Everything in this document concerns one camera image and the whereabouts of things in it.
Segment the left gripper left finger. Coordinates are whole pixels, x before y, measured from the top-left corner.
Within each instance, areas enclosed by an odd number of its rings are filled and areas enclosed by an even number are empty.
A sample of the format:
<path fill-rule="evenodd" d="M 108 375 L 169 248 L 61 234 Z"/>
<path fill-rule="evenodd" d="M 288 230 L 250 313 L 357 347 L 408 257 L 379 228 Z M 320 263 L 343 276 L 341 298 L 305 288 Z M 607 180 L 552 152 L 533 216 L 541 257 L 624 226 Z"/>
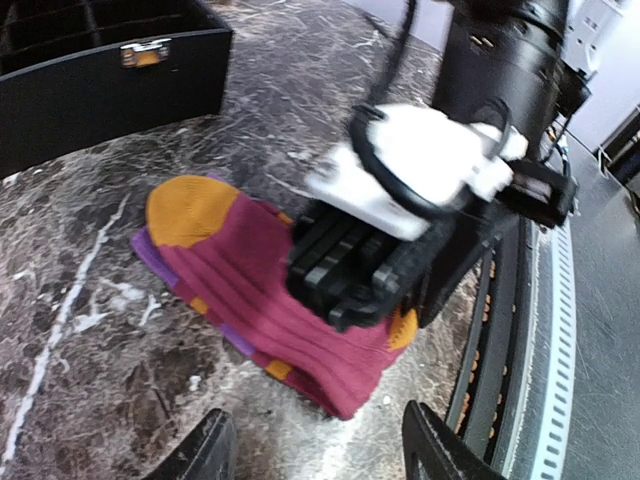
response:
<path fill-rule="evenodd" d="M 232 416 L 210 410 L 150 474 L 149 480 L 231 480 L 236 468 Z"/>

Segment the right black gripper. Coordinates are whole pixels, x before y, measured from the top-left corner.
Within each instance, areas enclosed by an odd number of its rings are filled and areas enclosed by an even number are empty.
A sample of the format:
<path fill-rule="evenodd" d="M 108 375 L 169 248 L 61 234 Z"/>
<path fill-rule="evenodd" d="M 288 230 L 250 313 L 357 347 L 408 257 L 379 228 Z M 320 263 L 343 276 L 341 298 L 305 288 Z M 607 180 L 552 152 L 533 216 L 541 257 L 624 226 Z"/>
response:
<path fill-rule="evenodd" d="M 312 200 L 294 223 L 286 286 L 340 333 L 373 327 L 394 309 L 415 308 L 420 325 L 426 325 L 455 280 L 516 216 L 560 226 L 576 193 L 568 167 L 557 171 L 545 164 L 518 164 L 496 200 L 487 203 L 464 188 L 454 211 L 435 219 L 414 241 Z"/>

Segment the purple orange striped sock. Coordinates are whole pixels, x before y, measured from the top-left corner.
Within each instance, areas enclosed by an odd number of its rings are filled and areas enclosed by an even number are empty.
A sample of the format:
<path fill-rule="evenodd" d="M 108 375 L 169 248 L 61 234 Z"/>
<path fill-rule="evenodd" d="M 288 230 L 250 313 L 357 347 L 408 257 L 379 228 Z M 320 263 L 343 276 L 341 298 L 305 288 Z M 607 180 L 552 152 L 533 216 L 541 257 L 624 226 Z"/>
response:
<path fill-rule="evenodd" d="M 290 224 L 232 185 L 183 175 L 149 194 L 133 246 L 243 354 L 329 415 L 349 420 L 413 341 L 418 319 L 414 311 L 394 312 L 344 334 L 325 324 L 285 287 Z"/>

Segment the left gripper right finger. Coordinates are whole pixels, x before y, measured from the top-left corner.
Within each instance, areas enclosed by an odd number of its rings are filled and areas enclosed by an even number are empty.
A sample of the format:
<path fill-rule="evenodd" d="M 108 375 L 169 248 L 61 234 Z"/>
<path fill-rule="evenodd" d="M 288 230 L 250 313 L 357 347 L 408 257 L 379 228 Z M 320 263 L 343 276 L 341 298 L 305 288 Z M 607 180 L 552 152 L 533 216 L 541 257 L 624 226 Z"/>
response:
<path fill-rule="evenodd" d="M 407 403 L 402 421 L 407 480 L 503 480 L 425 403 Z"/>

